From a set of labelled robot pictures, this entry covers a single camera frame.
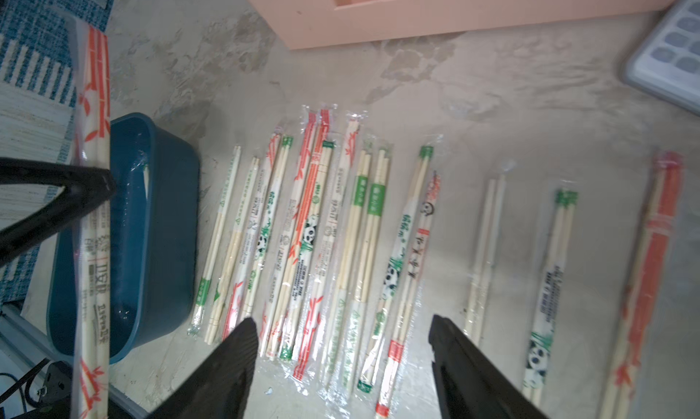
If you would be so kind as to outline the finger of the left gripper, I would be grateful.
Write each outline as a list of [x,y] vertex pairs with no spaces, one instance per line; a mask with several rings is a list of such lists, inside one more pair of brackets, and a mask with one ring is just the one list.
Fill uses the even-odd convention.
[[3,185],[62,189],[43,208],[1,231],[1,264],[6,265],[111,200],[117,184],[108,169],[2,158]]

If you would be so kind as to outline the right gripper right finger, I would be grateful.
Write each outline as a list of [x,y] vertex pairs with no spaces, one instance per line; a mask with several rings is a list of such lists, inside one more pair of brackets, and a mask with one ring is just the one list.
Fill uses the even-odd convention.
[[433,316],[428,342],[443,418],[546,418],[449,318]]

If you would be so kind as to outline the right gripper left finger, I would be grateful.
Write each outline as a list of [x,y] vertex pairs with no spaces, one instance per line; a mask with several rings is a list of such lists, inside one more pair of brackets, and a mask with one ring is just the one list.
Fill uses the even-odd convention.
[[259,340],[243,320],[151,418],[242,418],[253,384]]

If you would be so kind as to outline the small green text chopsticks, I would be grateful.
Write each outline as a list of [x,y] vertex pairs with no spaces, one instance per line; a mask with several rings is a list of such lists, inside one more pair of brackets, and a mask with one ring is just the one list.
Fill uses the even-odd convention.
[[202,272],[202,278],[200,278],[200,282],[197,288],[193,315],[191,317],[191,322],[187,331],[187,334],[189,336],[197,336],[200,333],[200,329],[202,328],[205,306],[207,304],[209,290],[211,288],[211,277],[213,276],[213,270],[215,267],[217,254],[221,245],[223,227],[226,222],[227,213],[229,211],[229,205],[233,193],[233,186],[235,184],[238,168],[241,161],[241,156],[242,147],[240,145],[236,145],[233,148],[233,157],[227,169],[226,178],[222,186],[220,200],[218,201],[217,216],[213,226],[213,234],[211,235],[211,241],[209,249],[207,251],[207,257]]

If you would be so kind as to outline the teal plastic storage tray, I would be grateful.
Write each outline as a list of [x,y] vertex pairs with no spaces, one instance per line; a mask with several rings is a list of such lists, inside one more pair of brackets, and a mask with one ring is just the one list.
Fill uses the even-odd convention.
[[110,362],[184,324],[194,304],[200,160],[148,116],[111,123]]

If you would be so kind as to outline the red bamboo chopsticks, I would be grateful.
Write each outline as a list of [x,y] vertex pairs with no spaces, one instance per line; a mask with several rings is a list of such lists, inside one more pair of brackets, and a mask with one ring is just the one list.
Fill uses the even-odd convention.
[[[69,16],[73,61],[75,151],[86,169],[110,169],[109,44],[105,34]],[[109,416],[110,357],[110,203],[102,202],[79,223],[75,251],[77,329],[72,388],[72,418]]]

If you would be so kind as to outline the red striped chopsticks pair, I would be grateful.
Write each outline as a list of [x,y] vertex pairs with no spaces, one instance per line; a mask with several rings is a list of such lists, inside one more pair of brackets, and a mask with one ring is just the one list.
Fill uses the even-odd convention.
[[654,313],[676,224],[683,170],[683,158],[674,151],[661,153],[654,163],[653,185],[623,294],[621,319],[599,410],[601,418],[626,418],[631,409],[645,333]]

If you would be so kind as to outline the plain chopsticks pair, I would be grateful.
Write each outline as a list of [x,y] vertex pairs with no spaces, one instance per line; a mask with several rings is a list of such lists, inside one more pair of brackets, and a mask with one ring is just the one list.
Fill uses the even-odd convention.
[[511,158],[499,164],[490,175],[482,206],[464,326],[465,335],[477,347],[481,343],[490,283],[495,271],[507,176],[515,166]]

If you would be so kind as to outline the green panda chopsticks pair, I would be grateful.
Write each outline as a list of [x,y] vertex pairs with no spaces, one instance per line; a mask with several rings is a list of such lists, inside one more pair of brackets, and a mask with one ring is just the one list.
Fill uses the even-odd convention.
[[552,230],[542,266],[521,388],[525,398],[536,407],[541,406],[546,384],[577,201],[578,192],[573,189],[559,189],[555,196]]

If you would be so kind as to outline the red panda chopsticks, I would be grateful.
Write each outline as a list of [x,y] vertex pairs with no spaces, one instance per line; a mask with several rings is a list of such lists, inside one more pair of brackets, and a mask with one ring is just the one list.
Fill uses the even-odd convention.
[[405,352],[408,329],[417,301],[417,289],[424,265],[425,252],[428,247],[431,225],[436,212],[436,204],[441,189],[441,176],[434,171],[430,177],[426,197],[419,211],[419,223],[412,239],[408,253],[407,276],[402,289],[397,322],[388,347],[388,361],[375,408],[375,418],[388,418],[392,396],[402,358]]

